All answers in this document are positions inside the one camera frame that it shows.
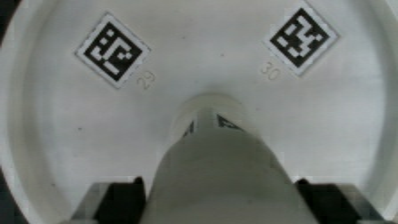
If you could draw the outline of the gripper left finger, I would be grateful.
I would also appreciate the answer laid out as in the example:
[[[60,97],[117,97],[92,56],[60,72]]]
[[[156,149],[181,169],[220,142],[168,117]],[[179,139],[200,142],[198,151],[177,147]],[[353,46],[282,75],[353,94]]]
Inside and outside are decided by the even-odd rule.
[[[63,224],[138,224],[145,207],[141,177],[94,183]]]

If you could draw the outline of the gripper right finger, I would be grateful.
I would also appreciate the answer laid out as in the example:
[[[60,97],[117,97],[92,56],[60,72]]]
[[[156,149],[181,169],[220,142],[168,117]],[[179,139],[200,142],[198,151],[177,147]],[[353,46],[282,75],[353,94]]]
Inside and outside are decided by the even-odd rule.
[[[390,224],[351,184],[294,182],[317,224]]]

